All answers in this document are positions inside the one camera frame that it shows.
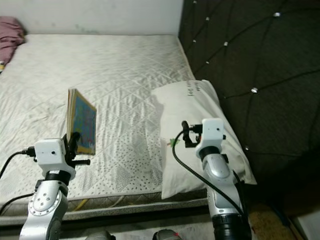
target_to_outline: book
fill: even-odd
[[[76,154],[96,154],[96,117],[97,109],[76,88],[70,88],[66,138],[69,142],[72,133],[80,133]]]

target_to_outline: pink blanket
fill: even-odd
[[[0,16],[0,62],[3,66],[10,62],[16,48],[24,42],[24,30],[19,22],[12,16]]]

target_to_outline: black padded headboard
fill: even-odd
[[[185,0],[179,39],[196,79],[217,91],[258,183],[317,174],[319,1]]]

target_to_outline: pillow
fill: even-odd
[[[201,124],[205,118],[221,118],[224,122],[226,140],[222,141],[222,152],[227,154],[229,166],[246,184],[257,184],[249,161],[242,151],[239,140],[223,114],[219,99],[211,83],[206,80],[189,80],[171,83],[152,91],[156,105],[162,109],[160,117],[160,139],[162,155],[162,199],[178,193],[206,187],[189,171],[176,162],[172,155],[172,144],[182,130],[181,122],[189,125]],[[195,136],[190,134],[193,142]],[[185,148],[180,138],[175,146],[177,156],[199,174],[203,174],[202,163],[196,157],[195,148]]]

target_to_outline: mattress pattern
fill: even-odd
[[[68,88],[77,88],[97,108],[96,155],[90,166],[76,168],[68,199],[160,192],[151,90],[194,79],[176,37],[34,34],[26,40],[0,75],[0,166],[15,151],[64,135]],[[31,193],[41,172],[31,158],[15,157],[1,179],[0,205]]]

